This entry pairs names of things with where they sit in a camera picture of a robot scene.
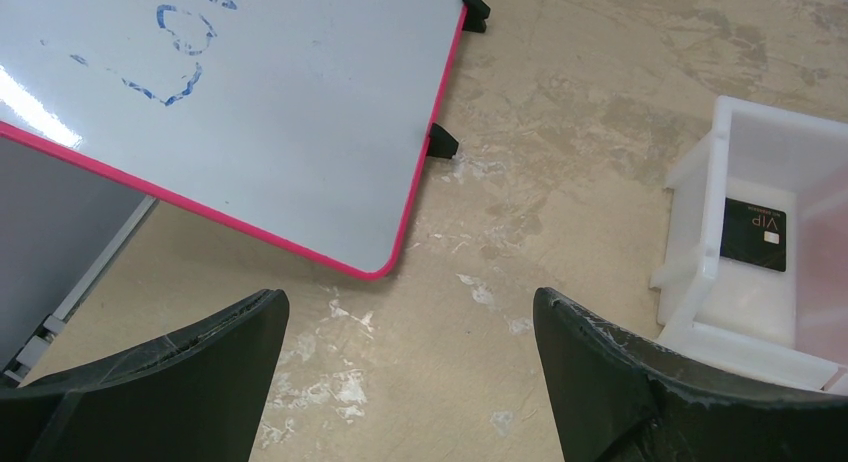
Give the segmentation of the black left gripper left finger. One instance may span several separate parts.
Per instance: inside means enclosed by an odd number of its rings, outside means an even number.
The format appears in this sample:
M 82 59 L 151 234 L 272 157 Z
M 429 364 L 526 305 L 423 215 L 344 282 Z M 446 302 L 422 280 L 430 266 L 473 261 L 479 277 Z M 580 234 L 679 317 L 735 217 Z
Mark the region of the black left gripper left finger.
M 262 290 L 194 324 L 1 392 L 5 461 L 245 461 L 290 305 Z

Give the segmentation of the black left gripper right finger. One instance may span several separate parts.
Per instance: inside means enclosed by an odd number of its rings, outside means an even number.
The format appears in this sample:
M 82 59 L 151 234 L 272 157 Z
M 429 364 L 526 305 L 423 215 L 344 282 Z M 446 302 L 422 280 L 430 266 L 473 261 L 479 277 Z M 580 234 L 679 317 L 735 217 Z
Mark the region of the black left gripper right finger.
M 843 461 L 847 400 L 757 381 L 669 350 L 558 291 L 534 334 L 568 461 Z

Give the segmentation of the white plastic bin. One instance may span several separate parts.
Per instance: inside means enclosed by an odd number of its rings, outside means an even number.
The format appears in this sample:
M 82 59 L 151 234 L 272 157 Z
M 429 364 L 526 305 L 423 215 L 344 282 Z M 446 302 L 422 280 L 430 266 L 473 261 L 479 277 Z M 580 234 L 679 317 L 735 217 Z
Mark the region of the white plastic bin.
M 798 389 L 847 392 L 847 127 L 728 96 L 669 171 L 669 231 L 650 284 L 661 345 Z M 787 268 L 720 256 L 725 199 L 787 217 Z

